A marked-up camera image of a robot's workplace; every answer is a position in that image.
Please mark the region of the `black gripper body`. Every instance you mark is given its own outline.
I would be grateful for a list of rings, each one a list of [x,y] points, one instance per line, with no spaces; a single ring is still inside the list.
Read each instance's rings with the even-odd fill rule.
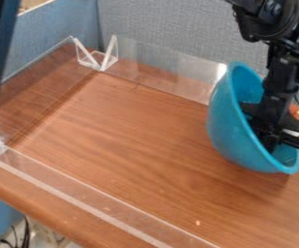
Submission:
[[[297,92],[298,88],[286,92],[266,89],[260,103],[240,103],[250,117],[253,131],[270,153],[282,144],[299,149],[299,119],[290,112]]]

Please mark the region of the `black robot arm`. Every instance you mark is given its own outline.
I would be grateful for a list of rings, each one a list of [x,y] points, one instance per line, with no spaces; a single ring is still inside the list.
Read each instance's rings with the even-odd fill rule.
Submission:
[[[244,103],[242,110],[269,151],[282,144],[299,149],[299,120],[290,113],[299,92],[299,0],[226,1],[244,40],[269,45],[265,93],[261,102]]]

